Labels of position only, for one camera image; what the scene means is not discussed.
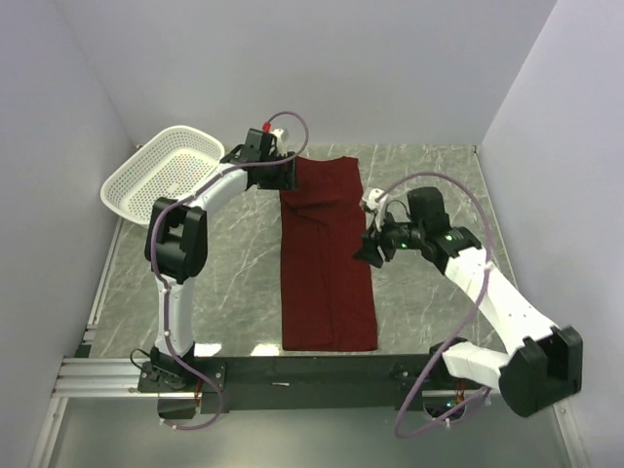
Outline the dark red t shirt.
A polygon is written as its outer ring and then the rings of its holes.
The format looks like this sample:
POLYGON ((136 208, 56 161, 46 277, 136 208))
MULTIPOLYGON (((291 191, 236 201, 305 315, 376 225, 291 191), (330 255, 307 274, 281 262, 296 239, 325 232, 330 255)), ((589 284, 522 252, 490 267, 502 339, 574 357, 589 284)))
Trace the dark red t shirt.
POLYGON ((355 259, 366 231, 359 162, 299 159, 280 193, 282 346, 368 352, 378 346, 370 267, 355 259))

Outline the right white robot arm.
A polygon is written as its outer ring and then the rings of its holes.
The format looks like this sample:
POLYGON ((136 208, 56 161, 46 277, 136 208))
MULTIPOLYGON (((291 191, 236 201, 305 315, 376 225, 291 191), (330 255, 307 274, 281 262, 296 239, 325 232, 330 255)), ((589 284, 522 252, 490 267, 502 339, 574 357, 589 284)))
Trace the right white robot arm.
POLYGON ((372 220, 355 257, 379 268, 397 251, 418 251, 455 284, 500 337, 501 352, 477 346, 454 332, 434 349, 402 405, 429 377, 449 389, 459 379, 499 393, 513 413, 529 417, 582 388, 583 340, 573 327, 561 328, 540 313, 499 271, 487 248, 465 227, 451 225, 436 187, 408 195, 408 218, 396 220, 389 197, 380 189, 362 198, 372 220))

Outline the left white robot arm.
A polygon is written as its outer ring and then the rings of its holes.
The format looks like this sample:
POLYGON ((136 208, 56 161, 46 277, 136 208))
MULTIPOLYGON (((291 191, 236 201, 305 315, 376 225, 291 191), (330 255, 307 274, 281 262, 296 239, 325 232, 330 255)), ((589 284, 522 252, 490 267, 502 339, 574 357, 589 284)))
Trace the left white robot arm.
POLYGON ((195 362, 192 300, 195 279, 209 256, 209 223, 253 186, 295 187, 297 155, 288 150, 286 139, 285 130, 265 123, 250 129, 243 143, 226 150, 214 137, 177 125, 154 136, 133 158, 141 162, 158 150, 166 153, 163 161, 147 166, 141 187, 161 177, 166 166, 185 153, 208 166, 173 176, 172 182, 182 188, 180 195, 157 198, 147 225, 144 253, 157 282, 159 330, 144 374, 172 391, 207 381, 195 362))

